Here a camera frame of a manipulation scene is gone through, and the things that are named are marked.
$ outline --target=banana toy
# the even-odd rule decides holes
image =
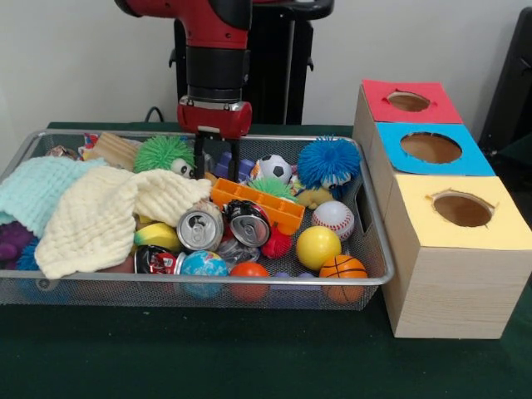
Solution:
[[[155,223],[138,230],[135,233],[135,244],[157,245],[171,252],[179,252],[181,243],[177,238],[177,232],[168,224]]]

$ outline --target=red square lid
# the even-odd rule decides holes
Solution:
[[[395,83],[363,80],[375,122],[462,124],[441,83]]]

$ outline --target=stacked boxes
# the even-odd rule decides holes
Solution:
[[[396,337],[499,338],[532,271],[532,232],[438,83],[364,81],[367,159],[396,276]]]

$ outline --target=yellow square lid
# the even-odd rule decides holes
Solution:
[[[397,175],[397,183],[424,247],[532,249],[532,231],[498,177]]]

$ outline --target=orange plastic tray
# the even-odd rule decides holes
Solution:
[[[296,234],[305,215],[302,205],[226,179],[218,179],[210,197],[220,209],[232,200],[252,201],[268,214],[270,224],[277,224],[278,230],[286,235]]]

